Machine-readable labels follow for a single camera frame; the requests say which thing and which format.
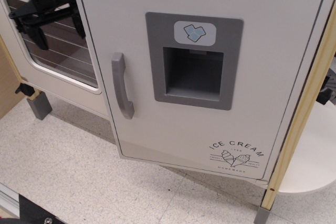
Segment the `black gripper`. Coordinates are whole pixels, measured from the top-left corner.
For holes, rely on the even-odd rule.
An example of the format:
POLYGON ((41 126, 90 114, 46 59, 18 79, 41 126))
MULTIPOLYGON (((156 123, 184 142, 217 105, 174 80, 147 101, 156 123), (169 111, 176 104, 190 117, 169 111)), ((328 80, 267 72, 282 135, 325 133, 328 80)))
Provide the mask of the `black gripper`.
POLYGON ((29 0, 9 14, 20 32, 25 32, 41 49, 48 50, 48 43, 40 26, 71 17, 81 38, 86 37, 76 0, 29 0))

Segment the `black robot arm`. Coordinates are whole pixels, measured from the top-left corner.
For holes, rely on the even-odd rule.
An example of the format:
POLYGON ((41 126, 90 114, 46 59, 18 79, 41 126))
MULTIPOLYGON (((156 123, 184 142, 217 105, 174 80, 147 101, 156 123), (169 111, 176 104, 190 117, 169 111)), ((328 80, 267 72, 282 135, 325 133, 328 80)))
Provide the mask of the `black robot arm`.
POLYGON ((48 43, 40 27, 67 17, 72 18, 78 35, 85 38, 76 0, 30 0, 9 14, 17 30, 27 34, 42 50, 48 50, 48 43))

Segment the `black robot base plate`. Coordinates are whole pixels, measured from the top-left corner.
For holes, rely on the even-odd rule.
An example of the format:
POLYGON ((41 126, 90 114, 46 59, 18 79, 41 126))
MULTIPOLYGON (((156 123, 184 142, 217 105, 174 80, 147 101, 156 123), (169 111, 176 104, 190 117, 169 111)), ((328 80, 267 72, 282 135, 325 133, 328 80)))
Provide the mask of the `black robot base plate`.
POLYGON ((19 194, 19 218, 26 223, 66 223, 21 194, 19 194))

